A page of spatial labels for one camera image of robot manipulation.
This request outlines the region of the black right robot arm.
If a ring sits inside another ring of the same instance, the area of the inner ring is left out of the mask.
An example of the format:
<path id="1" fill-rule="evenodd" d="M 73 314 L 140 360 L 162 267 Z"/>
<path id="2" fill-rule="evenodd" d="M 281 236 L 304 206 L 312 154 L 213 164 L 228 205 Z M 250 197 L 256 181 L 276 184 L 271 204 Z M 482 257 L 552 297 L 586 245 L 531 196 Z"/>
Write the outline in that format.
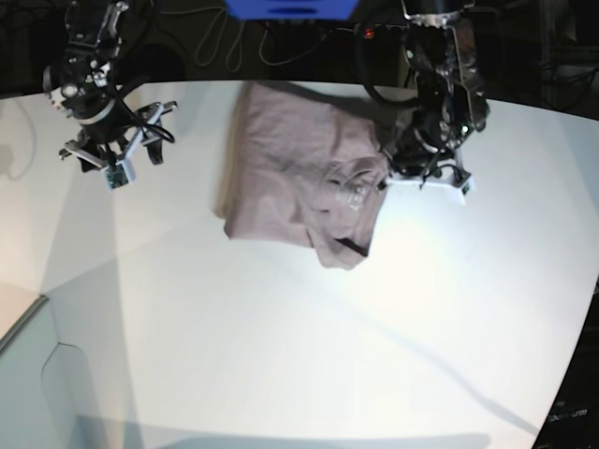
<path id="1" fill-rule="evenodd" d="M 58 157 L 78 158 L 84 172 L 115 167 L 130 155 L 138 145 L 126 137 L 131 129 L 155 166 L 163 163 L 162 142 L 174 141 L 161 126 L 161 116 L 172 111 L 171 106 L 154 103 L 134 111 L 124 101 L 145 79 L 117 86 L 122 22 L 128 9 L 128 1 L 72 1 L 65 15 L 65 53 L 43 73 L 43 90 L 51 105 L 80 126 Z"/>

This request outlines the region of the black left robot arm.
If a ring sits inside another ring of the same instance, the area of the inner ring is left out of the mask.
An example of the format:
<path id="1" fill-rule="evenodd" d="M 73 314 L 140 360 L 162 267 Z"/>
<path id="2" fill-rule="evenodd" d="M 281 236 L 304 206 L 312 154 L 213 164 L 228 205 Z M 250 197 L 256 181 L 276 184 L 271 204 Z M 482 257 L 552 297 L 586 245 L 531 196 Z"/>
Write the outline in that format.
<path id="1" fill-rule="evenodd" d="M 356 63 L 370 98 L 383 107 L 410 110 L 407 125 L 394 123 L 382 145 L 398 181 L 445 184 L 456 189 L 471 179 L 460 147 L 485 129 L 489 105 L 479 74 L 471 21 L 471 1 L 387 1 L 371 10 L 356 29 Z M 377 18 L 399 10 L 408 26 L 403 51 L 415 75 L 417 95 L 409 100 L 383 97 L 366 66 L 366 34 Z"/>

